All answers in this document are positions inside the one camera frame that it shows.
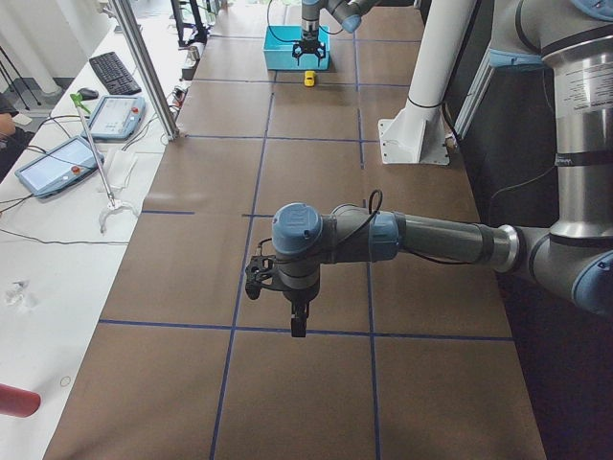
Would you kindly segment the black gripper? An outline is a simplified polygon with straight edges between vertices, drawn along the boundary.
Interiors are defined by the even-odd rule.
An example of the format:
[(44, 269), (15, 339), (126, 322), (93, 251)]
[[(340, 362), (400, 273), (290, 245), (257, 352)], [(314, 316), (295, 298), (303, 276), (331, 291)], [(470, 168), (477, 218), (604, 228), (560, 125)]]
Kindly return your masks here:
[(284, 298), (291, 304), (290, 329), (292, 337), (303, 338), (307, 335), (309, 304), (317, 297), (319, 291), (319, 287), (308, 287), (290, 289), (284, 292)]
[(316, 54), (317, 66), (327, 68), (329, 65), (329, 52), (327, 45), (319, 40), (318, 29), (302, 29), (301, 39), (294, 43), (292, 47), (292, 57), (296, 60), (296, 65), (300, 65), (300, 58), (303, 54)]

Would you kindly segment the person forearm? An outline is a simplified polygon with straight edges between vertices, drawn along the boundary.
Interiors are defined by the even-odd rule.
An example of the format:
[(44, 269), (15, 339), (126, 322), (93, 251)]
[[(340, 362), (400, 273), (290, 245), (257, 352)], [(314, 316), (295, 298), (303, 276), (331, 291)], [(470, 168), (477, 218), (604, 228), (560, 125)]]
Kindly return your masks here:
[(0, 114), (0, 136), (2, 140), (11, 138), (16, 132), (16, 126), (10, 112)]

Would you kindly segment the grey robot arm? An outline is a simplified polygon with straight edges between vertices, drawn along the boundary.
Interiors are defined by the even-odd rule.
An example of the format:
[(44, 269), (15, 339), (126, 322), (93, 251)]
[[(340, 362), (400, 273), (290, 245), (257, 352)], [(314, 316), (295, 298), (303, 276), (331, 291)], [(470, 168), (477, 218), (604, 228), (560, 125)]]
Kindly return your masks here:
[(321, 267), (373, 263), (407, 253), (441, 265), (487, 265), (516, 274), (575, 306), (612, 313), (612, 5), (608, 1), (492, 1), (483, 63), (534, 71), (547, 106), (555, 158), (544, 172), (502, 182), (511, 150), (493, 128), (461, 132), (479, 221), (409, 216), (341, 204), (323, 215), (304, 203), (272, 219), (270, 256), (255, 256), (247, 293), (267, 288), (290, 303), (290, 332), (307, 332)]
[(320, 10), (326, 10), (341, 26), (341, 30), (353, 33), (361, 24), (362, 17), (374, 6), (376, 0), (304, 0), (301, 3), (301, 34), (294, 42), (292, 56), (300, 63), (303, 55), (314, 55), (318, 63), (327, 56), (327, 46), (320, 40)]

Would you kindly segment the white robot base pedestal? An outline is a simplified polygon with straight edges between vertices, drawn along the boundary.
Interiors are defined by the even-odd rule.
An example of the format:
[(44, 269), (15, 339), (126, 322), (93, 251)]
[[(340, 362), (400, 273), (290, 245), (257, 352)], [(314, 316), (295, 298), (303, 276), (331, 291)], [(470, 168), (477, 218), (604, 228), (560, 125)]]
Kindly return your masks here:
[(404, 108), (378, 121), (385, 164), (447, 165), (442, 105), (475, 0), (433, 0)]

